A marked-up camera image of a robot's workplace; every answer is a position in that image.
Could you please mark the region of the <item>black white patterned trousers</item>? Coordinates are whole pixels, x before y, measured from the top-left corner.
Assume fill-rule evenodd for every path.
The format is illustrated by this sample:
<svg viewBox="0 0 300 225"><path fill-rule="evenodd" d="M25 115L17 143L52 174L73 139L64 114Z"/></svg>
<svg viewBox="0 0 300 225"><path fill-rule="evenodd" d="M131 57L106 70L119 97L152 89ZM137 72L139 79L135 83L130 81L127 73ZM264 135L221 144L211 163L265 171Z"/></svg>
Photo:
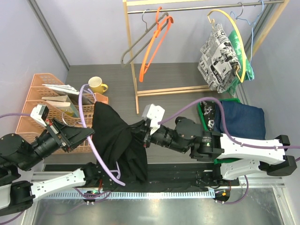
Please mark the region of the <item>black white patterned trousers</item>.
<svg viewBox="0 0 300 225"><path fill-rule="evenodd" d="M213 101L203 101L200 103L201 120L206 131L219 131L216 124L216 103Z"/></svg>

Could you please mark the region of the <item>clear acrylic hanger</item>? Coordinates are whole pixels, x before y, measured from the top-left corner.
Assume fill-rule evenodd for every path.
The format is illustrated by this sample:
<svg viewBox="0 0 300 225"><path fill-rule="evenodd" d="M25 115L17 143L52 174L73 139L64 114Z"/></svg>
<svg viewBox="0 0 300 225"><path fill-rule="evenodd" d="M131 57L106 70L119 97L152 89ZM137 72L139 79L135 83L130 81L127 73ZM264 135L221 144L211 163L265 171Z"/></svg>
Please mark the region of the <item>clear acrylic hanger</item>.
<svg viewBox="0 0 300 225"><path fill-rule="evenodd" d="M143 11L142 14L142 21L144 21L143 19L143 15L147 10ZM150 44L151 39L149 39L135 54L133 54L129 60L127 62L124 62L124 58L126 56L127 53L132 53L132 50L134 49L134 47L140 43L140 41L146 36L148 35L148 33L150 33L155 27L157 27L159 25L160 22L162 22L163 20L166 20L166 22L163 22L162 26L161 26L161 30L163 30L166 26L167 26L167 22L169 22L169 18L167 18L169 16L169 14L167 12L163 13L160 17L158 17L156 19L156 21L148 27L147 23L146 23L146 30L145 32L133 43L133 44L129 44L129 48L122 54L121 59L120 59L120 64L122 67L125 67L127 65L129 65L131 62L134 61L134 59Z"/></svg>

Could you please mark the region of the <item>blue denim jeans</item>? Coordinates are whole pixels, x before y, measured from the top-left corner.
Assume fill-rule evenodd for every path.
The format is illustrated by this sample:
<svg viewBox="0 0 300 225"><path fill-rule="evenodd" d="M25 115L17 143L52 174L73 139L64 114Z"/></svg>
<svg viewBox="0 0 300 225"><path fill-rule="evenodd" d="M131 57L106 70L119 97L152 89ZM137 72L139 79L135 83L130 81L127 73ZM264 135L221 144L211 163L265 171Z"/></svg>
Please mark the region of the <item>blue denim jeans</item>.
<svg viewBox="0 0 300 225"><path fill-rule="evenodd" d="M225 123L231 136L264 140L266 136L264 111L235 101L222 101Z"/></svg>

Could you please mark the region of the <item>purple plastic hanger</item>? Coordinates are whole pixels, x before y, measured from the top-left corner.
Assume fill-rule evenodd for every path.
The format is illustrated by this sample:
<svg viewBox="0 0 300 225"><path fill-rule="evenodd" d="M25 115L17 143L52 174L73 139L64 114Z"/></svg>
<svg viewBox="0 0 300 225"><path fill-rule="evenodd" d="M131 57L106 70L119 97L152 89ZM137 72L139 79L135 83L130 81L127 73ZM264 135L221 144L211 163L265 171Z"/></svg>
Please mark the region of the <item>purple plastic hanger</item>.
<svg viewBox="0 0 300 225"><path fill-rule="evenodd" d="M87 84L84 84L81 86L80 90L79 90L79 96L78 96L78 105L79 105L79 114L80 114L80 119L81 119L81 123L82 126L84 128L86 128L86 122L85 122L85 117L84 117L84 113L83 113L83 104L82 104L82 100L83 100L83 90L85 88L85 86L87 86ZM91 136L87 137L87 140L90 144L90 147L92 149L92 152L94 154L94 156L96 157L97 161L100 163L101 167L103 168L103 170L106 172L106 174L117 184L121 185L121 186L125 186L126 184L124 182L122 182L120 180L120 175L118 175L117 177L115 177L113 175L113 173L109 170L109 168L107 167L107 165L104 163L104 161L102 160L101 156L99 155Z"/></svg>

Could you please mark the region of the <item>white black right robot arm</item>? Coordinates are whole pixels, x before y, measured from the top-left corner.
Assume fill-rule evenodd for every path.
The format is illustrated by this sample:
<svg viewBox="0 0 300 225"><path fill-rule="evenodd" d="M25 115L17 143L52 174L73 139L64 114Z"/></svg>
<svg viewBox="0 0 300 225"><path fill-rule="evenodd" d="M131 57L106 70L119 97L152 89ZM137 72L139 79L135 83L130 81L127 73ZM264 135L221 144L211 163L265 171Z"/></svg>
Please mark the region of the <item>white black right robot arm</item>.
<svg viewBox="0 0 300 225"><path fill-rule="evenodd" d="M200 162L212 163L216 159L234 158L234 162L224 162L214 166L212 182L223 185L228 180L253 173L282 177L291 175L297 168L295 157L286 154L280 138L254 140L255 148L242 143L242 138L230 139L228 135L205 131L201 124L185 117L177 117L175 129L161 125L156 131L150 126L150 119L141 120L131 126L132 132L145 148L152 143L171 150L186 153Z"/></svg>

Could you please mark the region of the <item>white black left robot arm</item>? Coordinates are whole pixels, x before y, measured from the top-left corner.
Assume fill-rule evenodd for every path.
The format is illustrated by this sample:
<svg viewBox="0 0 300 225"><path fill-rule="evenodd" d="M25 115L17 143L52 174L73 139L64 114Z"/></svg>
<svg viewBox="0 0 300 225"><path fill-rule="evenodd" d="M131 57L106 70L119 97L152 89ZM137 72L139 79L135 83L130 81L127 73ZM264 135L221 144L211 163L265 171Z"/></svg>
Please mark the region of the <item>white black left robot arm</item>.
<svg viewBox="0 0 300 225"><path fill-rule="evenodd" d="M99 173L94 163L44 181L20 180L20 171L32 172L58 149L70 152L94 134L92 128L70 127L56 119L42 122L44 130L29 143L18 134L0 139L0 214L6 216L30 208L34 202L57 191L75 187L95 187Z"/></svg>

